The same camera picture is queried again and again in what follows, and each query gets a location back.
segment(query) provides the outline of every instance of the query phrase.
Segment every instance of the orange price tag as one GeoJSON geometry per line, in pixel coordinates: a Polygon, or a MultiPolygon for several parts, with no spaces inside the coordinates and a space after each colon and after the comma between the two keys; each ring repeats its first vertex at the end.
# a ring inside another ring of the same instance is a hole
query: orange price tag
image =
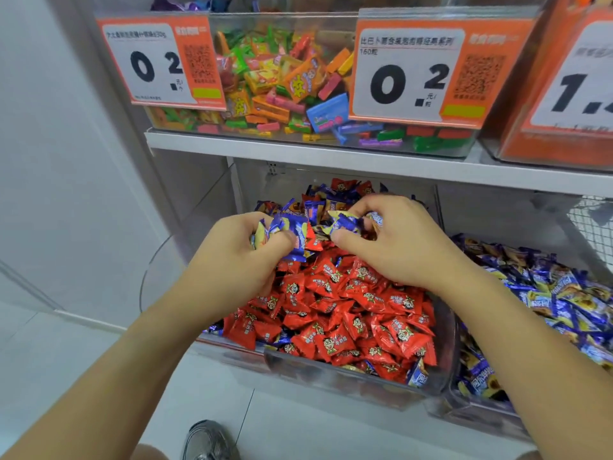
{"type": "Polygon", "coordinates": [[[522,131],[613,137],[613,10],[590,10],[552,72],[522,131]]]}
{"type": "Polygon", "coordinates": [[[97,22],[133,104],[226,110],[206,16],[97,22]]]}
{"type": "Polygon", "coordinates": [[[535,22],[358,19],[349,117],[480,129],[535,22]]]}

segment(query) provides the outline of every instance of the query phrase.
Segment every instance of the white tile floor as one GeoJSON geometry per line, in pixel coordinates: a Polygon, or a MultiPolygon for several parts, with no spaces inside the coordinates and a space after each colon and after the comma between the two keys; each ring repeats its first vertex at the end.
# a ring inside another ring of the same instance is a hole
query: white tile floor
{"type": "MultiPolygon", "coordinates": [[[[0,454],[117,338],[0,303],[0,454]]],[[[188,353],[142,441],[178,459],[189,426],[205,418],[227,426],[246,460],[511,460],[530,449],[429,418],[421,405],[387,410],[188,353]]]]}

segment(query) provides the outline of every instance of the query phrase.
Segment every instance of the metal shelf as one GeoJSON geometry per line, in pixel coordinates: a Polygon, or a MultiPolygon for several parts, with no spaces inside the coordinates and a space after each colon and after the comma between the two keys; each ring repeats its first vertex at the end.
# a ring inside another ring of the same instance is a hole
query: metal shelf
{"type": "Polygon", "coordinates": [[[573,195],[613,197],[613,175],[500,163],[476,143],[464,159],[379,153],[350,148],[211,137],[149,129],[149,148],[232,156],[573,195]]]}

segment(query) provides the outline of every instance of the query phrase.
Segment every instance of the sneaker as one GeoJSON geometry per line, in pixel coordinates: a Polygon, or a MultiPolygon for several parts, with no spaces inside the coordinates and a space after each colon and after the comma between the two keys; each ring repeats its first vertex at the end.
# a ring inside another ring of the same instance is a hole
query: sneaker
{"type": "Polygon", "coordinates": [[[189,429],[182,460],[240,460],[234,442],[219,423],[205,419],[189,429]]]}

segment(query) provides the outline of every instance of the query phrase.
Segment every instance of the hand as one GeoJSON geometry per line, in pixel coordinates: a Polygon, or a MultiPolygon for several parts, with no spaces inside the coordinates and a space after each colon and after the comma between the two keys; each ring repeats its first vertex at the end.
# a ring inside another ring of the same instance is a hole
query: hand
{"type": "Polygon", "coordinates": [[[256,295],[270,293],[279,260],[294,247],[295,235],[288,231],[270,236],[265,246],[254,250],[249,238],[261,219],[259,212],[222,218],[211,228],[171,291],[188,309],[196,325],[211,323],[246,305],[256,295]]]}
{"type": "MultiPolygon", "coordinates": [[[[368,195],[349,211],[355,216],[377,211],[383,217],[377,240],[365,240],[345,229],[334,231],[332,240],[394,282],[439,294],[455,279],[457,267],[471,264],[418,202],[395,195],[368,195]]],[[[368,218],[365,227],[372,229],[368,218]]]]}

